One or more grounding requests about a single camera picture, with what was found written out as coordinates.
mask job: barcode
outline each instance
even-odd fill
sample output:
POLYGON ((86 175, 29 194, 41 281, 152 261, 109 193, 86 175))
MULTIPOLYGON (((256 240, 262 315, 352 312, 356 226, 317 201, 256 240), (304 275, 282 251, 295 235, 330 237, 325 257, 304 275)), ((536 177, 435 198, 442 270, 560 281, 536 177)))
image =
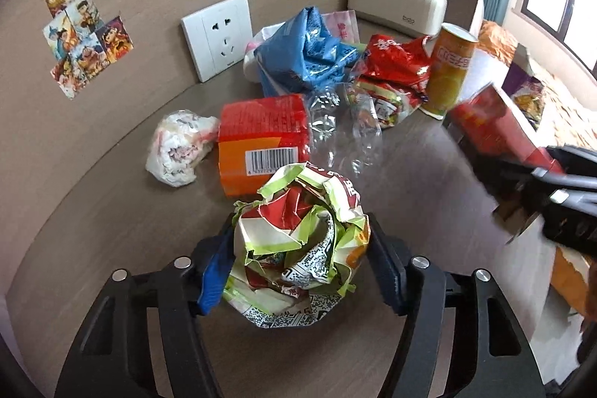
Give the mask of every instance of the barcode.
POLYGON ((274 174, 280 167, 299 161, 298 147, 279 147, 245 152, 247 176, 274 174))

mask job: wall socket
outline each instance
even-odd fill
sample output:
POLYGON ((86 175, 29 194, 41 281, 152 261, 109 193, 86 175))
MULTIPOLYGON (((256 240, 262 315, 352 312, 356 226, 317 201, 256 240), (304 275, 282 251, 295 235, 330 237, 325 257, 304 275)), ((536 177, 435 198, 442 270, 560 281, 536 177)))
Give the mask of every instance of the wall socket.
POLYGON ((181 22, 201 81, 241 61, 253 38, 248 0, 218 2, 181 22))

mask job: plastic packaging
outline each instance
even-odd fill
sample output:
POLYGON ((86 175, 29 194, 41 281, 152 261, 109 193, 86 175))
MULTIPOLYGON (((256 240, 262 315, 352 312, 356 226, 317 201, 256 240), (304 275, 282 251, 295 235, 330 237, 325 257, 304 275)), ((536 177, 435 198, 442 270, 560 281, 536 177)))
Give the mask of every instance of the plastic packaging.
POLYGON ((289 164, 235 204, 236 261, 223 297, 261 328, 308 326, 354 291, 371 230, 350 180, 289 164))
POLYGON ((213 148, 220 121, 199 117, 190 110, 165 116, 157 125, 145 169, 173 187, 196 179, 194 168, 213 148))
POLYGON ((311 162, 358 184, 382 158, 381 126, 368 93, 348 83, 326 87, 307 99, 311 162))
POLYGON ((422 103, 422 97, 417 95, 415 90, 399 87, 386 81, 362 77, 356 82, 356 86, 371 95, 382 129, 394 127, 402 122, 422 103))
POLYGON ((381 128, 402 122, 427 100, 431 50, 431 36, 404 44, 381 34, 371 37, 351 76, 373 98, 381 128))
POLYGON ((343 43, 360 44, 359 27, 353 10, 330 12, 321 17, 332 36, 343 43))
POLYGON ((519 44, 502 89, 521 110, 532 128, 538 130, 545 108, 545 87, 535 78, 526 48, 519 44))
MULTIPOLYGON (((332 36, 339 38, 343 43, 359 44, 359 28, 356 23, 356 13, 353 10, 331 12, 321 15, 323 22, 332 36)), ((247 44, 245 50, 245 59, 243 62, 243 72, 247 80, 253 83, 261 82, 259 65, 255 60, 255 48, 263 44, 265 40, 270 39, 274 33, 283 26, 280 22, 272 26, 266 26, 261 29, 247 44)), ((266 96, 282 95, 283 93, 267 94, 266 96)))
POLYGON ((344 81, 344 68, 358 59, 358 51, 333 37, 312 6, 259 45, 255 57, 263 74, 285 90, 309 93, 344 81))
POLYGON ((482 154, 511 157, 535 167, 563 172, 557 160, 545 149, 538 148, 532 128, 520 112, 519 121, 516 112, 518 110, 507 95, 490 84, 472 99, 454 107, 450 111, 450 118, 482 154))
POLYGON ((309 160, 301 95, 229 104, 220 125, 220 181, 226 195, 255 194, 280 167, 309 160))

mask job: orange drink can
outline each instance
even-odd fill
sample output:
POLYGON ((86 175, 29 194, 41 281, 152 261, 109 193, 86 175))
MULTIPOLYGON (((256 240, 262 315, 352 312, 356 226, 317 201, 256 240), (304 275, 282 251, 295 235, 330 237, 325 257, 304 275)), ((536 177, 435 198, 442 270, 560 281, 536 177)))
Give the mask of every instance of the orange drink can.
POLYGON ((471 58, 479 40, 455 24, 442 24, 431 54, 427 96, 429 101, 421 110, 434 119, 442 120, 456 105, 471 58))

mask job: brown table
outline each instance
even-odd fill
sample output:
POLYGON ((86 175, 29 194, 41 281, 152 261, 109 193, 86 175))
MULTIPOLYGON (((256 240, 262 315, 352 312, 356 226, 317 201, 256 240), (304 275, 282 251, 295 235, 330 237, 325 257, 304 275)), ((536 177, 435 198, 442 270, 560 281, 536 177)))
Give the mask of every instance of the brown table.
MULTIPOLYGON (((487 69, 501 68, 488 60, 477 68, 479 74, 487 69)), ((196 182, 183 188, 170 188, 145 171, 147 146, 159 119, 178 109, 218 116, 224 103, 260 96, 260 87, 245 80, 241 65, 191 87, 99 160, 44 225, 7 300, 25 364, 47 396, 112 271, 151 272, 188 255, 199 239, 219 230, 231 211, 233 200, 219 183, 217 149, 197 167, 196 182)), ((384 132, 378 175, 362 190, 363 208, 375 212, 387 233, 444 270, 489 269, 530 337, 553 261, 553 248, 538 236, 540 222, 504 246, 509 237, 491 220, 494 201, 440 122, 420 112, 384 132)), ((226 304, 201 319, 225 396, 377 396, 403 320, 382 303, 367 262, 355 283, 356 294, 310 328, 261 330, 226 304)), ((169 396, 156 313, 148 314, 158 390, 169 396)), ((447 317, 435 396, 442 391, 449 361, 452 318, 447 317)))

